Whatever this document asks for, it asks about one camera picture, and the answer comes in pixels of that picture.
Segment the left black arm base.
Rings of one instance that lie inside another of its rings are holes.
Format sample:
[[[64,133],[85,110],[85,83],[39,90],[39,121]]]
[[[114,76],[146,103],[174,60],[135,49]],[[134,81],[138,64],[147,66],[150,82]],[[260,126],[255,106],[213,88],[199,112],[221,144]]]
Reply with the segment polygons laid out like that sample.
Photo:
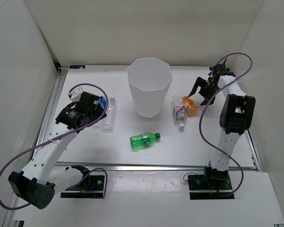
[[[101,167],[92,170],[81,165],[71,166],[79,170],[83,177],[79,183],[67,188],[60,194],[61,198],[69,199],[103,199],[107,192],[108,174]]]

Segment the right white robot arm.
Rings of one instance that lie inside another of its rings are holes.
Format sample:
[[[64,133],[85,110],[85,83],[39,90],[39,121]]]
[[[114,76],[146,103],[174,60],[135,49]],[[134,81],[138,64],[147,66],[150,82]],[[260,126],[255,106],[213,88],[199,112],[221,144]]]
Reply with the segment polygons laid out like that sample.
[[[198,77],[188,95],[191,97],[200,88],[199,94],[204,98],[201,105],[212,105],[215,100],[213,97],[215,92],[236,78],[224,63],[217,64],[210,70],[212,75],[208,80]],[[215,150],[214,158],[205,167],[203,183],[208,189],[214,189],[226,182],[230,160],[228,155],[233,153],[241,135],[250,128],[256,104],[256,99],[246,95],[236,82],[226,87],[222,92],[225,96],[225,103],[219,119],[221,135],[217,147],[226,154]]]

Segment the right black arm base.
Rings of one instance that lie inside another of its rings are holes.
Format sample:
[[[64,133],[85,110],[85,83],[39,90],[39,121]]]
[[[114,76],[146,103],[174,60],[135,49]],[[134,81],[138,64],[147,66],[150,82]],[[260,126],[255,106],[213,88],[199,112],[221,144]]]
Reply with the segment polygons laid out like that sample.
[[[183,181],[188,183],[190,200],[231,200],[234,193],[229,172],[218,171],[211,166],[203,174],[187,173]]]

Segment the clear bottle blue white label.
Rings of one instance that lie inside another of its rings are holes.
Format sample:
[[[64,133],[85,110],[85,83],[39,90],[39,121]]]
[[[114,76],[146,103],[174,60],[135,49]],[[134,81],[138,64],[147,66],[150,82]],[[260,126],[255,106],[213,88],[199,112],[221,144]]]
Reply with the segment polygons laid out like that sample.
[[[182,96],[172,97],[171,109],[172,109],[174,124],[178,127],[180,131],[183,131],[186,126],[186,110]]]

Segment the orange plastic bottle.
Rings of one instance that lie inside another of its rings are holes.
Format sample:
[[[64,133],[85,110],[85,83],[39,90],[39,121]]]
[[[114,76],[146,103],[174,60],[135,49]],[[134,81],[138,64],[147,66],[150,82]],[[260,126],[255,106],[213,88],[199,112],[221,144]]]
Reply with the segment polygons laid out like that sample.
[[[196,106],[196,104],[194,103],[194,101],[192,99],[188,98],[187,96],[184,96],[183,102],[184,102],[186,115],[188,117],[192,117],[192,116],[197,114],[198,107]]]

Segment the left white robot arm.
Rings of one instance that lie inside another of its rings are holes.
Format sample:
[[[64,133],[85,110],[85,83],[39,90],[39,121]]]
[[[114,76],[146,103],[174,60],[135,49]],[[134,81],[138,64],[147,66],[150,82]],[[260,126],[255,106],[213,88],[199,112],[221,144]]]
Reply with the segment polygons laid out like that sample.
[[[55,119],[47,145],[41,147],[20,172],[13,171],[9,175],[8,181],[18,197],[42,210],[61,191],[81,191],[96,185],[90,181],[90,170],[80,165],[72,165],[59,174],[53,175],[51,171],[78,135],[76,129],[106,117],[101,100],[100,96],[89,92],[71,95],[71,103]]]

